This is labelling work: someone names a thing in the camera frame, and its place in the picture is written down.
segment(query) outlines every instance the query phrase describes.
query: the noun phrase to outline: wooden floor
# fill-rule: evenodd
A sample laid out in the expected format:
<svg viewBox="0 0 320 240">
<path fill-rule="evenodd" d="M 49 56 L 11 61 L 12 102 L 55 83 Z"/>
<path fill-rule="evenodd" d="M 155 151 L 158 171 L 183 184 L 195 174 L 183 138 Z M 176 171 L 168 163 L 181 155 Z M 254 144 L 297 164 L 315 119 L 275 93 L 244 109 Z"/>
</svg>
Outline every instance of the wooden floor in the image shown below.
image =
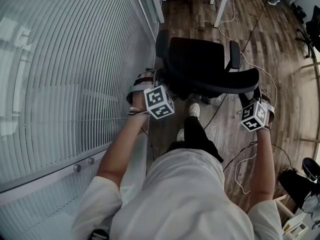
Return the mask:
<svg viewBox="0 0 320 240">
<path fill-rule="evenodd" d="M 282 147 L 289 155 L 292 165 L 302 169 L 302 159 L 313 157 L 316 145 L 300 141 L 300 138 L 315 139 L 319 128 L 319 95 L 318 79 L 315 68 L 299 70 L 302 65 L 313 61 L 305 59 L 307 49 L 295 37 L 299 36 L 296 28 L 302 26 L 295 18 L 290 7 L 285 2 L 272 6 L 265 4 L 266 0 L 234 0 L 235 20 L 222 23 L 221 31 L 237 41 L 240 49 L 249 62 L 258 65 L 269 72 L 277 86 L 277 105 L 275 120 L 272 124 L 271 141 Z M 218 29 L 213 28 L 217 10 L 221 0 L 214 5 L 209 0 L 167 0 L 162 5 L 165 23 L 160 29 L 168 29 L 171 37 L 185 37 L 221 43 L 225 48 L 225 63 L 229 61 L 229 41 Z M 228 0 L 222 21 L 233 17 L 233 3 Z M 241 70 L 252 68 L 243 61 Z M 260 73 L 260 86 L 275 102 L 275 88 L 271 79 Z M 200 104 L 200 122 L 205 126 L 218 108 L 225 94 L 211 101 L 212 105 Z M 150 139 L 154 147 L 154 156 L 163 154 L 170 143 L 176 139 L 176 134 L 182 128 L 190 101 L 175 100 L 175 114 L 164 119 L 150 119 Z M 228 94 L 214 120 L 206 129 L 207 136 L 216 145 L 223 157 L 223 166 L 249 142 L 256 140 L 255 133 L 246 131 L 240 125 L 239 111 L 241 104 L 237 95 Z M 231 201 L 244 211 L 248 209 L 249 194 L 243 194 L 236 184 L 235 168 L 238 161 L 253 156 L 256 147 L 246 149 L 225 171 L 225 191 Z M 273 147 L 276 176 L 289 167 L 285 154 Z M 238 166 L 236 177 L 242 183 L 245 191 L 250 190 L 250 179 L 253 172 L 254 159 Z M 285 194 L 280 184 L 276 185 L 275 198 Z M 295 208 L 294 202 L 287 198 L 284 202 L 288 208 Z"/>
</svg>

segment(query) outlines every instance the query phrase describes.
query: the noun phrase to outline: shoe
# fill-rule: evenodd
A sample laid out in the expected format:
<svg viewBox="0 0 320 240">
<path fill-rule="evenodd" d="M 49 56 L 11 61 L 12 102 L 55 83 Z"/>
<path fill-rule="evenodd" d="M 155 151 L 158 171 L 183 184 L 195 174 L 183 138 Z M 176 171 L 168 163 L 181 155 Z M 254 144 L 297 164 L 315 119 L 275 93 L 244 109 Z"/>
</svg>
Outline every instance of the shoe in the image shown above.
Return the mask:
<svg viewBox="0 0 320 240">
<path fill-rule="evenodd" d="M 189 115 L 192 117 L 200 118 L 200 106 L 198 103 L 192 103 L 189 107 Z"/>
<path fill-rule="evenodd" d="M 185 129 L 180 129 L 178 134 L 176 135 L 177 142 L 184 142 L 185 141 Z"/>
</svg>

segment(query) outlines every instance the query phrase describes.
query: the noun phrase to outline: sleeve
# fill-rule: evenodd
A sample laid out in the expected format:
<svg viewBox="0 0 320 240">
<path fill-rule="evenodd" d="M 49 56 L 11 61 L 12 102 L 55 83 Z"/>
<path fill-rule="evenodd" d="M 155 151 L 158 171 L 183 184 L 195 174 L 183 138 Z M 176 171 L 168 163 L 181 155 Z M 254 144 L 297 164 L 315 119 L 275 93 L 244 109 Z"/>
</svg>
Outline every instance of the sleeve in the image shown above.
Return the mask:
<svg viewBox="0 0 320 240">
<path fill-rule="evenodd" d="M 95 225 L 113 217 L 122 206 L 117 185 L 106 178 L 95 176 L 85 191 L 71 227 L 73 239 L 86 240 Z"/>
<path fill-rule="evenodd" d="M 248 212 L 255 240 L 282 240 L 280 215 L 274 200 L 257 203 Z"/>
</svg>

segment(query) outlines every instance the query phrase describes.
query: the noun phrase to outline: white shirt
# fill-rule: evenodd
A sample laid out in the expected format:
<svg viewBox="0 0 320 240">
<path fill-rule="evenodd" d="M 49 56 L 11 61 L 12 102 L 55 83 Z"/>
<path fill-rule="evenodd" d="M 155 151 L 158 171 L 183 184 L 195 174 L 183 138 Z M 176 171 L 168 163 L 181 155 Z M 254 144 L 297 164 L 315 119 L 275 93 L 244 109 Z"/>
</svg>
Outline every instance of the white shirt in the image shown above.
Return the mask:
<svg viewBox="0 0 320 240">
<path fill-rule="evenodd" d="M 75 240 L 112 218 L 111 240 L 280 240 L 280 216 L 273 200 L 246 214 L 224 192 L 222 165 L 198 149 L 176 149 L 151 166 L 141 192 L 121 208 L 118 187 L 94 177 L 72 225 Z"/>
</svg>

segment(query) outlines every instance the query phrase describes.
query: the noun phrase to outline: black office chair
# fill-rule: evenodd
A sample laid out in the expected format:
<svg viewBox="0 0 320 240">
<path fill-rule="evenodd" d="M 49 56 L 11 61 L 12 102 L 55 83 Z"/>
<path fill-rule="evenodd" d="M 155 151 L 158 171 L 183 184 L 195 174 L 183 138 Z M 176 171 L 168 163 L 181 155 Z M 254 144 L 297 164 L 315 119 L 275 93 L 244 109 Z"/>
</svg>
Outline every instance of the black office chair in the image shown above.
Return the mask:
<svg viewBox="0 0 320 240">
<path fill-rule="evenodd" d="M 248 93 L 258 86 L 256 68 L 229 72 L 241 66 L 240 48 L 235 41 L 230 42 L 226 68 L 224 46 L 220 43 L 180 37 L 173 37 L 169 43 L 169 33 L 163 30 L 158 33 L 155 50 L 163 61 L 164 84 L 183 101 L 190 94 L 211 99 L 223 93 Z"/>
<path fill-rule="evenodd" d="M 314 6 L 312 20 L 307 22 L 305 27 L 308 36 L 301 29 L 297 28 L 297 31 L 302 34 L 304 39 L 298 37 L 295 39 L 307 45 L 308 55 L 305 57 L 309 58 L 312 53 L 312 57 L 314 58 L 316 56 L 314 47 L 320 51 L 320 8 L 318 6 Z"/>
</svg>

